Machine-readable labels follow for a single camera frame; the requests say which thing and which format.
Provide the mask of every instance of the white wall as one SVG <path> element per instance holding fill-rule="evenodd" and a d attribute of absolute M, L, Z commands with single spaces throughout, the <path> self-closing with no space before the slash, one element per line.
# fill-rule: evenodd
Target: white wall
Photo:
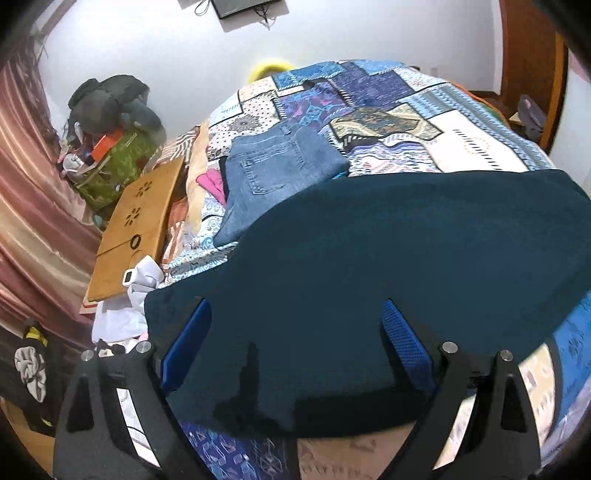
<path fill-rule="evenodd" d="M 574 61 L 570 56 L 564 105 L 550 158 L 591 194 L 591 83 L 578 68 L 572 68 Z"/>
<path fill-rule="evenodd" d="M 495 42 L 495 72 L 491 90 L 501 93 L 503 81 L 503 18 L 501 15 L 501 2 L 491 0 L 492 6 L 492 28 Z"/>
<path fill-rule="evenodd" d="M 257 63 L 388 59 L 437 68 L 469 89 L 492 90 L 491 0 L 287 0 L 270 30 L 253 12 L 197 17 L 177 0 L 78 0 L 49 35 L 40 61 L 52 122 L 86 79 L 118 73 L 151 88 L 148 105 L 169 138 L 200 123 L 244 85 Z"/>

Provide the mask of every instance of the pink cloth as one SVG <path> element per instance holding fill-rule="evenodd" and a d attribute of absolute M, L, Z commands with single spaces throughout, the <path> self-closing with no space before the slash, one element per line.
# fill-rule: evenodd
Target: pink cloth
<path fill-rule="evenodd" d="M 208 169 L 207 172 L 197 177 L 197 183 L 211 193 L 216 200 L 226 206 L 226 199 L 223 195 L 222 174 L 215 168 Z"/>

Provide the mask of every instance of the metal bolt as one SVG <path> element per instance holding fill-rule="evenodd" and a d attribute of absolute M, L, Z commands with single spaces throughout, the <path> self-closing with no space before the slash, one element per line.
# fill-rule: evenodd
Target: metal bolt
<path fill-rule="evenodd" d="M 501 350 L 501 358 L 505 362 L 510 362 L 513 360 L 513 354 L 509 350 Z"/>
<path fill-rule="evenodd" d="M 150 342 L 146 341 L 146 340 L 145 340 L 145 341 L 143 341 L 143 342 L 140 342 L 140 343 L 138 343 L 138 344 L 135 346 L 135 349 L 136 349 L 136 350 L 137 350 L 139 353 L 146 353 L 146 352 L 149 352 L 151 348 L 152 348 L 152 344 L 151 344 Z"/>
<path fill-rule="evenodd" d="M 445 353 L 456 353 L 457 352 L 457 345 L 453 342 L 443 342 L 441 346 Z"/>
<path fill-rule="evenodd" d="M 83 362 L 87 362 L 88 360 L 90 360 L 92 357 L 94 357 L 95 353 L 92 350 L 84 350 L 82 352 L 82 354 L 80 355 L 80 358 L 82 358 Z"/>

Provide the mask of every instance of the jeans back pocket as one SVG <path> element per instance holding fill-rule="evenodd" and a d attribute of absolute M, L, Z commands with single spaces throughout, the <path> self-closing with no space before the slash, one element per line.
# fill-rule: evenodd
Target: jeans back pocket
<path fill-rule="evenodd" d="M 273 145 L 239 157 L 253 195 L 282 189 L 303 174 L 304 158 L 296 142 Z"/>

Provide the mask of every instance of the wooden wardrobe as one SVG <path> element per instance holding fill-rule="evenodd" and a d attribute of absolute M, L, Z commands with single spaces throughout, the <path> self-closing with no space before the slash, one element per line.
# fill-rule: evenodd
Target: wooden wardrobe
<path fill-rule="evenodd" d="M 568 52 L 553 23 L 532 0 L 499 0 L 503 24 L 503 77 L 498 103 L 512 115 L 529 95 L 548 116 L 540 146 L 549 151 L 562 112 Z"/>

